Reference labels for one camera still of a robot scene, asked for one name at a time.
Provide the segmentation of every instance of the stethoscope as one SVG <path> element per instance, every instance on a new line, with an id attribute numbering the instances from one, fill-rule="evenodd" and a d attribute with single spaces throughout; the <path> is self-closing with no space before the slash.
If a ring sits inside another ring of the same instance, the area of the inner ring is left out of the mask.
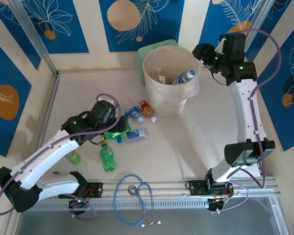
<path id="1" fill-rule="evenodd" d="M 125 219 L 123 219 L 123 217 L 119 214 L 119 212 L 118 212 L 118 210 L 117 210 L 117 193 L 118 193 L 118 191 L 119 191 L 119 187 L 120 187 L 121 183 L 122 183 L 125 179 L 127 179 L 127 178 L 129 178 L 129 177 L 135 177 L 136 179 L 138 179 L 138 180 L 141 182 L 141 184 L 140 184 L 137 188 L 136 188 L 134 185 L 131 185 L 130 187 L 128 187 L 128 192 L 129 192 L 129 194 L 131 194 L 131 195 L 136 195 L 137 198 L 139 199 L 140 203 L 142 204 L 143 216 L 142 216 L 142 218 L 140 219 L 140 221 L 137 222 L 137 223 L 129 223 L 129 222 L 127 222 Z M 139 191 L 140 191 L 140 189 L 141 189 L 142 187 L 144 187 L 144 188 L 148 188 L 148 189 L 149 189 L 150 199 L 151 199 L 151 210 L 152 210 L 152 222 L 151 222 L 151 223 L 148 223 L 148 221 L 147 221 L 147 219 L 146 219 L 146 205 L 145 205 L 145 203 L 143 202 L 143 200 L 142 200 L 142 198 L 141 198 L 141 196 L 140 196 L 140 194 L 139 194 Z M 137 175 L 126 175 L 126 176 L 124 176 L 124 177 L 119 181 L 119 183 L 117 184 L 116 190 L 115 190 L 115 192 L 114 192 L 114 197 L 113 197 L 113 208 L 114 208 L 114 211 L 115 211 L 117 217 L 120 219 L 120 221 L 122 221 L 124 224 L 127 224 L 127 225 L 129 225 L 129 226 L 138 226 L 138 225 L 141 224 L 142 227 L 145 227 L 145 226 L 148 226 L 148 225 L 161 224 L 161 221 L 160 221 L 160 220 L 158 220 L 157 222 L 155 222 L 155 214 L 154 214 L 154 208 L 153 208 L 153 200 L 152 200 L 152 191 L 151 191 L 151 187 L 150 187 L 149 184 L 143 182 L 143 180 L 142 180 L 139 176 L 137 176 Z"/>

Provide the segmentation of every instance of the trash bin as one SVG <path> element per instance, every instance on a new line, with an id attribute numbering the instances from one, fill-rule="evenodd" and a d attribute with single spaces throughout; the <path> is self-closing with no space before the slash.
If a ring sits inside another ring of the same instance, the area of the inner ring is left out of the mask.
<path id="1" fill-rule="evenodd" d="M 193 70 L 195 77 L 189 82 L 166 85 L 155 81 L 156 70 L 162 70 L 162 76 L 173 81 L 181 73 Z M 164 46 L 152 50 L 143 61 L 146 92 L 149 104 L 156 114 L 172 117 L 180 113 L 187 98 L 199 92 L 199 73 L 201 62 L 183 47 Z"/>

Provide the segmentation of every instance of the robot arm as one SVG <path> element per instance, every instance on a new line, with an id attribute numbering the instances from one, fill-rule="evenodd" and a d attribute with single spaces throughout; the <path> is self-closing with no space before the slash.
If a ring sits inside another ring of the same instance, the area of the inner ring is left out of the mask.
<path id="1" fill-rule="evenodd" d="M 263 129 L 257 94 L 252 99 L 258 128 L 254 125 L 250 95 L 257 86 L 257 74 L 254 63 L 245 62 L 245 40 L 242 33 L 227 33 L 220 36 L 217 48 L 209 44 L 199 44 L 193 50 L 194 57 L 201 60 L 212 74 L 221 72 L 225 77 L 234 100 L 238 123 L 237 143 L 226 145 L 225 158 L 208 171 L 204 183 L 206 189 L 224 187 L 228 181 L 227 176 L 235 169 L 251 166 L 261 160 L 257 135 L 265 157 L 275 149 L 274 141 L 267 140 Z"/>
<path id="2" fill-rule="evenodd" d="M 64 139 L 57 144 L 54 143 L 71 134 L 103 130 L 115 121 L 115 107 L 107 101 L 98 101 L 91 111 L 70 117 L 50 141 L 25 161 L 12 169 L 2 167 L 0 169 L 1 187 L 17 172 L 20 173 L 4 191 L 16 211 L 24 212 L 36 202 L 60 194 L 70 193 L 81 196 L 86 190 L 87 181 L 77 171 L 47 181 L 42 180 L 41 177 L 66 154 L 77 149 L 84 142 L 92 140 L 98 134 L 75 136 Z M 126 128 L 127 118 L 121 116 L 120 121 L 111 131 L 122 132 Z M 37 154 L 41 155 L 23 169 L 24 165 Z"/>

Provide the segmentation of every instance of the bottle cap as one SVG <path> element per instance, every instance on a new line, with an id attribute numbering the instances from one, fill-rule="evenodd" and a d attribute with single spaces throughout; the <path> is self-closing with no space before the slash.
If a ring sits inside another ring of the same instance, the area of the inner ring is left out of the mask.
<path id="1" fill-rule="evenodd" d="M 157 118 L 156 118 L 156 117 L 152 117 L 152 118 L 151 118 L 151 121 L 152 121 L 152 122 L 155 122 L 155 121 L 157 121 Z"/>
<path id="2" fill-rule="evenodd" d="M 142 117 L 139 117 L 139 118 L 137 119 L 137 121 L 138 121 L 140 124 L 142 124 L 142 123 L 144 122 L 144 119 L 143 119 Z"/>
<path id="3" fill-rule="evenodd" d="M 186 75 L 187 75 L 189 78 L 192 78 L 192 77 L 195 76 L 195 72 L 194 72 L 193 70 L 191 70 L 191 71 L 187 72 Z"/>
<path id="4" fill-rule="evenodd" d="M 122 143 L 123 142 L 122 137 L 117 137 L 117 141 L 118 143 Z"/>
<path id="5" fill-rule="evenodd" d="M 104 144 L 107 144 L 107 141 L 105 140 L 104 136 L 101 136 L 101 146 Z"/>

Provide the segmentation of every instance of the green plastic bottle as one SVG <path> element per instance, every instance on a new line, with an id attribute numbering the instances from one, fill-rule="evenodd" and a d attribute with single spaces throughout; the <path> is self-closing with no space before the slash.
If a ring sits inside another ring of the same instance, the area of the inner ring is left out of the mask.
<path id="1" fill-rule="evenodd" d="M 127 129 L 124 130 L 123 132 L 106 132 L 106 134 L 104 134 L 106 136 L 107 140 L 114 140 L 117 137 L 121 137 L 123 135 L 125 135 L 126 132 L 131 131 L 131 128 L 129 126 L 127 126 Z"/>
<path id="2" fill-rule="evenodd" d="M 75 150 L 69 152 L 65 157 L 74 165 L 79 165 L 82 162 L 81 156 Z"/>
<path id="3" fill-rule="evenodd" d="M 112 149 L 108 146 L 107 141 L 104 140 L 104 137 L 101 137 L 101 150 L 100 156 L 103 163 L 103 169 L 105 172 L 113 171 L 117 168 L 117 164 L 114 161 Z"/>

